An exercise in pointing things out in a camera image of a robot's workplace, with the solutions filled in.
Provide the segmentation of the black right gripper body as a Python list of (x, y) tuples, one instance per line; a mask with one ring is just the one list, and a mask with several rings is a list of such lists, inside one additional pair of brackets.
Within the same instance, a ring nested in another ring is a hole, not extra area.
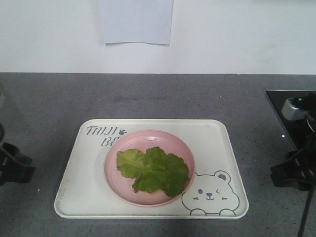
[(311, 138), (308, 140), (306, 145), (300, 149), (299, 151), (290, 152), (291, 158), (302, 158), (310, 163), (311, 166), (311, 189), (314, 190), (316, 188), (316, 139)]

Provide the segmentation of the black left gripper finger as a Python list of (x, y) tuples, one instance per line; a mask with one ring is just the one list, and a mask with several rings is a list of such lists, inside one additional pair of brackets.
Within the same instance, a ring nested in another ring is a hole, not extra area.
[(0, 186), (8, 182), (30, 183), (35, 172), (32, 161), (16, 146), (4, 142), (0, 147)]

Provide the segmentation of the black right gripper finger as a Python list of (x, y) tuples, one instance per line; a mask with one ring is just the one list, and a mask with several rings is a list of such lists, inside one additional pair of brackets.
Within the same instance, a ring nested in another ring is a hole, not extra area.
[(271, 179), (275, 187), (295, 188), (300, 191), (311, 189), (311, 166), (302, 158), (291, 158), (272, 166)]

